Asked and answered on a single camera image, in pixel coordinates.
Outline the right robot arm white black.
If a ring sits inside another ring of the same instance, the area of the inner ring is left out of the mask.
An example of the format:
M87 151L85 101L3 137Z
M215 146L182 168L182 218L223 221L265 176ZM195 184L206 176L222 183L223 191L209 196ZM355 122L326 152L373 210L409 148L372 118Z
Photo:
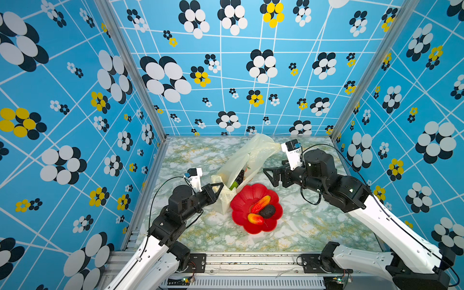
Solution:
M264 168L274 187L298 185L357 219L386 243L390 251L364 251L328 242L320 253L321 267L359 270L393 283L400 290L447 290L454 287L447 270L455 254L420 237L380 203L362 181L337 172L332 155L320 150L287 152L280 167Z

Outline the orange small fruit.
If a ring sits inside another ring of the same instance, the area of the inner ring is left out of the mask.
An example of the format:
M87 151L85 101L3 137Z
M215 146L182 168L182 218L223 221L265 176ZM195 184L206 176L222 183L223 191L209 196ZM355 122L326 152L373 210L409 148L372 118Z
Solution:
M264 207L269 205L271 197L269 195L261 198L257 203L251 206L250 213L258 214Z

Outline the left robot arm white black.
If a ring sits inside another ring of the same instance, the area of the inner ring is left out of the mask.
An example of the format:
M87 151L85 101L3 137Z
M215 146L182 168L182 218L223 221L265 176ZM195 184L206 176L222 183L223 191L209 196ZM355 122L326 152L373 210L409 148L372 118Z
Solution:
M106 289L156 290L176 271L186 269L190 249L178 239L188 219L214 204L223 188L222 182L206 184L199 192L185 184L175 187L135 254Z

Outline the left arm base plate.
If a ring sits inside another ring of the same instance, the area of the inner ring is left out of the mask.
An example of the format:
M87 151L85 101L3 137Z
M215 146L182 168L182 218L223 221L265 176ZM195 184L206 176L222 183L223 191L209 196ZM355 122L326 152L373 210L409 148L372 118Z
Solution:
M207 255L205 253L190 253L180 262L180 273L205 273Z

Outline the red yellow mango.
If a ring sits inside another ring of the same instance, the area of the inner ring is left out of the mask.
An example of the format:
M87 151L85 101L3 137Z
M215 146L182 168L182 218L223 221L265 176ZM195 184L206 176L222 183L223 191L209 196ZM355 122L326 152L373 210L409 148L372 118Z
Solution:
M251 224L254 225L263 225L265 221L264 217L254 213L248 214L247 219Z

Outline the green lime fruit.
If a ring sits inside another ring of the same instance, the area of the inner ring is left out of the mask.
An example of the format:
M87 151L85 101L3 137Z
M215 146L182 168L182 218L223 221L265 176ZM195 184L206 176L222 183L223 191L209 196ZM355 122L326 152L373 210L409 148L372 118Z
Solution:
M238 188L238 187L239 187L239 183L238 183L237 181L235 181L235 182L231 185L231 187L230 187L229 189L230 189L230 190L233 190L233 189L236 189L236 188Z

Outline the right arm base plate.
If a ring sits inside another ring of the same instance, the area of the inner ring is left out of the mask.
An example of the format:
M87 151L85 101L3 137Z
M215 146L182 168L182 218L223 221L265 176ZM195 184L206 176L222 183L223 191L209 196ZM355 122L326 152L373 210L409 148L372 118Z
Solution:
M297 264L305 274L352 274L352 269L340 268L332 259L321 258L319 254L301 254L297 257Z

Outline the purple grape bunch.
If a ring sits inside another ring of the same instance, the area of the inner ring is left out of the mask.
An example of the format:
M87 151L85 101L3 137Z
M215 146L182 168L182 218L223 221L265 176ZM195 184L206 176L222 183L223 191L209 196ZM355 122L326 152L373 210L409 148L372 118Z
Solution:
M245 176L245 170L241 170L235 179L235 183L237 184L237 186L240 186L243 183L244 176Z

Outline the dark avocado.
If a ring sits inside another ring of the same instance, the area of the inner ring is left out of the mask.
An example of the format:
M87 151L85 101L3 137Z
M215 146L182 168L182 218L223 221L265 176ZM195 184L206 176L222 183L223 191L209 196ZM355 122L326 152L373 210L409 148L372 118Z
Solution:
M276 213L275 206L269 204L259 212L259 215L262 216L264 219L270 219L275 215L275 213Z

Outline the yellowish printed plastic bag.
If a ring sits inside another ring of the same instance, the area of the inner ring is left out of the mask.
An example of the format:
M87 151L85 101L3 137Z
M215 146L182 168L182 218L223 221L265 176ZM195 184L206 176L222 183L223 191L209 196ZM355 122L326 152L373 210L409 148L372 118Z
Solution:
M227 213L233 198L260 172L266 160L280 151L281 145L271 137L257 134L235 153L230 154L228 161L211 176L211 182L224 183L224 188L213 204L213 208L221 214ZM241 170L245 170L243 183L238 188L230 190Z

